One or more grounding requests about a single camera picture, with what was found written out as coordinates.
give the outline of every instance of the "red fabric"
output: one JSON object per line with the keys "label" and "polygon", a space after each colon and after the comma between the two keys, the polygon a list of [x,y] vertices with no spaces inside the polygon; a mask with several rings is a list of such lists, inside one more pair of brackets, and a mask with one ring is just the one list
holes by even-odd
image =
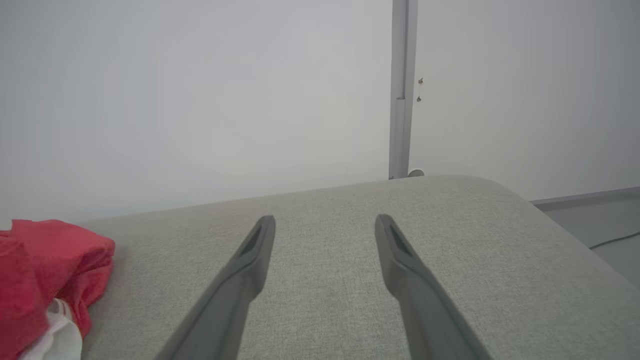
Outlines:
{"label": "red fabric", "polygon": [[14,220],[0,231],[0,359],[11,359],[48,328],[46,307],[66,301],[84,337],[87,307],[111,275],[113,240],[59,220]]}

